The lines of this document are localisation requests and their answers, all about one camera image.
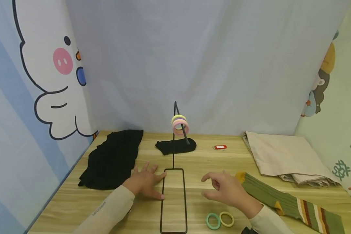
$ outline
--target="ring holder stand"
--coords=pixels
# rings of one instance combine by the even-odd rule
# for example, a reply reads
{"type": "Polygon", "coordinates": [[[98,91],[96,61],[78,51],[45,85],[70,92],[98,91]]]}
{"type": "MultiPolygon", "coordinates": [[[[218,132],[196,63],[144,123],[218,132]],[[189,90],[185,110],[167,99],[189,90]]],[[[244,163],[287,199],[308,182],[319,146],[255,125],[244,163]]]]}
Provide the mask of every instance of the ring holder stand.
{"type": "MultiPolygon", "coordinates": [[[[178,106],[176,105],[176,101],[175,101],[175,110],[174,110],[174,115],[176,115],[176,113],[178,114],[178,115],[180,115],[180,113],[179,113],[179,110],[178,110],[178,106]]],[[[187,139],[187,136],[186,136],[186,132],[185,132],[185,127],[183,126],[183,124],[181,124],[181,127],[182,127],[182,131],[183,131],[183,135],[184,135],[184,137],[185,137],[185,140],[186,140],[186,144],[190,144],[190,142],[188,141],[188,139],[187,139]]],[[[186,227],[186,229],[185,229],[185,231],[181,231],[181,232],[164,232],[163,231],[163,222],[162,222],[162,220],[163,220],[163,203],[164,203],[164,201],[163,200],[161,200],[161,216],[160,216],[160,233],[161,234],[185,234],[185,233],[187,233],[187,204],[186,204],[186,186],[185,186],[185,171],[183,170],[183,168],[175,168],[175,134],[173,133],[173,167],[172,168],[166,168],[165,170],[164,170],[164,172],[165,171],[169,171],[169,170],[180,170],[180,171],[182,171],[182,176],[183,176],[183,196],[184,196],[184,198],[185,198],[185,222],[186,222],[186,225],[185,225],[185,227],[186,227]]],[[[162,183],[162,194],[164,194],[164,185],[165,185],[165,178],[163,179],[163,183],[162,183]]]]}

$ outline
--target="black cloth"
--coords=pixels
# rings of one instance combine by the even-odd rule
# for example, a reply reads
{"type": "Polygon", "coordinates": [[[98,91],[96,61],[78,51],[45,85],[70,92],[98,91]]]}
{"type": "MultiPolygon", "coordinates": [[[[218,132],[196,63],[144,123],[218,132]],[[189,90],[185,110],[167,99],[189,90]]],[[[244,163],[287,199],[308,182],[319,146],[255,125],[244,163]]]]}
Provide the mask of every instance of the black cloth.
{"type": "Polygon", "coordinates": [[[90,153],[87,169],[78,186],[115,189],[131,176],[138,156],[143,131],[125,130],[108,135],[107,140],[90,153]]]}
{"type": "Polygon", "coordinates": [[[245,227],[241,234],[258,234],[254,229],[249,229],[245,227]]]}
{"type": "MultiPolygon", "coordinates": [[[[188,142],[190,142],[190,145],[186,144],[185,139],[180,139],[175,141],[175,153],[187,153],[194,151],[197,147],[197,143],[192,140],[191,138],[188,138],[188,142]]],[[[158,141],[156,143],[156,148],[158,148],[163,155],[168,155],[173,153],[173,141],[158,141]]]]}

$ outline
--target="pink cheek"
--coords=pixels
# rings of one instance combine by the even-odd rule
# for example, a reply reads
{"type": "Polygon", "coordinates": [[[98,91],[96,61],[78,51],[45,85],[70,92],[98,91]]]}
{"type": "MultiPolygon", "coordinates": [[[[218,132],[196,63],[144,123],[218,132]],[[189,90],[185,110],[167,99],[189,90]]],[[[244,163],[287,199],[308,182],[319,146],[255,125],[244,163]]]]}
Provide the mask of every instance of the pink cheek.
{"type": "Polygon", "coordinates": [[[72,72],[73,61],[69,52],[63,48],[57,48],[53,52],[53,64],[55,65],[57,71],[61,74],[67,75],[72,72]]]}

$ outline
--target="white cartoon character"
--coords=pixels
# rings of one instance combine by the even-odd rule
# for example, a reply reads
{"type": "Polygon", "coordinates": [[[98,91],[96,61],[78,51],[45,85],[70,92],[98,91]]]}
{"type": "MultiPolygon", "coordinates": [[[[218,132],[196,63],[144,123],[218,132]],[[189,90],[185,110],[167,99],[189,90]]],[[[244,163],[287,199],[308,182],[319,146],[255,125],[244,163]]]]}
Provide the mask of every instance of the white cartoon character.
{"type": "Polygon", "coordinates": [[[95,136],[86,103],[86,79],[64,0],[13,0],[23,67],[42,93],[37,118],[62,140],[76,131],[95,136]]]}

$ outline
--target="beige sleeve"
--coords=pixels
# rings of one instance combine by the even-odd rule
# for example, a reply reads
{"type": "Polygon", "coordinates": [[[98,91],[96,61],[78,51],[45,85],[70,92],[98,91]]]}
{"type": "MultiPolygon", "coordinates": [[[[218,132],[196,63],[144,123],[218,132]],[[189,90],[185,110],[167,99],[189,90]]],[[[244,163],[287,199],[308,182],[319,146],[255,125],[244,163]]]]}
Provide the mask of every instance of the beige sleeve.
{"type": "Polygon", "coordinates": [[[77,227],[74,234],[108,234],[130,211],[134,198],[134,194],[121,185],[77,227]]]}
{"type": "Polygon", "coordinates": [[[293,234],[284,221],[265,205],[250,222],[252,229],[259,234],[293,234]]]}

